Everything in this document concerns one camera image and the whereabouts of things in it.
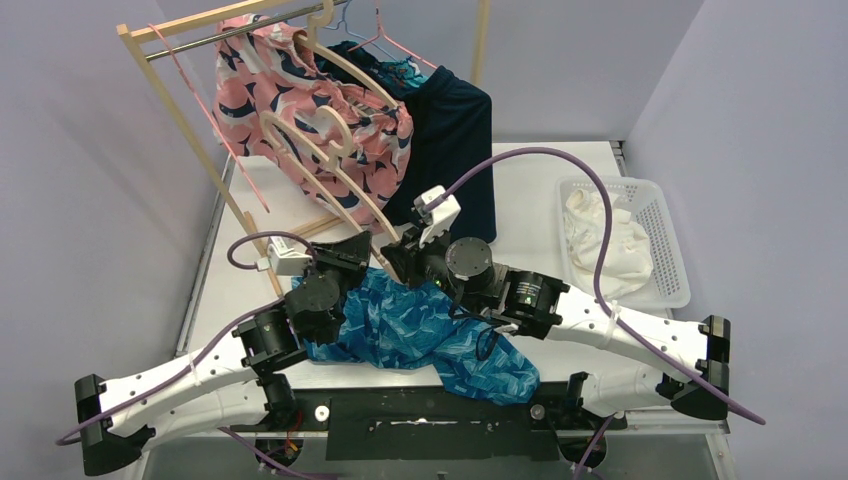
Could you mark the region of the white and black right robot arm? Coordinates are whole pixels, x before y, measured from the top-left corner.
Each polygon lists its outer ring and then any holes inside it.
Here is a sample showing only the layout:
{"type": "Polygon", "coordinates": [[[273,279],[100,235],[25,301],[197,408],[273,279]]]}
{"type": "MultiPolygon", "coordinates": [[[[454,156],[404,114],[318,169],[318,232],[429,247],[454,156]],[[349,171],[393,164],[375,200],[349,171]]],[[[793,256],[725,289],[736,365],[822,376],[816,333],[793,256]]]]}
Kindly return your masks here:
{"type": "Polygon", "coordinates": [[[571,424],[585,427],[598,417],[664,405],[696,419],[727,418],[729,404],[708,390],[729,390],[727,319],[678,321],[601,307],[560,279],[494,262],[480,239],[452,241],[443,234],[422,244],[419,236],[411,229],[380,253],[403,284],[431,283],[444,292],[452,317],[484,321],[496,334],[578,343],[634,361],[616,373],[571,375],[577,390],[562,400],[571,424]]]}

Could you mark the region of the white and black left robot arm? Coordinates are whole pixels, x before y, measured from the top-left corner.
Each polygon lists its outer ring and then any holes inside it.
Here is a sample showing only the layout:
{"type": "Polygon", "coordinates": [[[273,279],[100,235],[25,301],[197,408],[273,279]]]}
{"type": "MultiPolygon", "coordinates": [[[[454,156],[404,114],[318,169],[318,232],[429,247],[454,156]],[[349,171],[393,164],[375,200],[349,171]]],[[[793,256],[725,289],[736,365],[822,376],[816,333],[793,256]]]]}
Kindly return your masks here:
{"type": "Polygon", "coordinates": [[[91,374],[74,384],[83,470],[115,472],[175,438],[221,427],[287,426],[297,403],[284,369],[307,360],[310,345],[337,341],[347,294],[364,280],[371,256],[368,231],[330,243],[310,243],[283,231],[247,235],[268,241],[251,269],[298,276],[280,299],[237,317],[209,343],[164,364],[123,378],[91,374]]]}

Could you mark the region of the blue shark print shorts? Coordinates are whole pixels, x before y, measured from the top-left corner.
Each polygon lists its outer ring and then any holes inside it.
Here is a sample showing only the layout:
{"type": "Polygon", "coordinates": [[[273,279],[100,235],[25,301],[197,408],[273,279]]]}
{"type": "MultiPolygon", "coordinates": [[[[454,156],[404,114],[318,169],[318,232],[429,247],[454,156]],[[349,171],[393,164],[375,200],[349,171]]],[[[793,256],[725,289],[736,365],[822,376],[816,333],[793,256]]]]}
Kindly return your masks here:
{"type": "Polygon", "coordinates": [[[433,367],[452,394],[496,405],[523,404],[541,385],[536,366],[489,325],[455,320],[436,285],[410,289],[370,268],[348,292],[336,342],[305,344],[310,360],[367,363],[378,369],[433,367]]]}

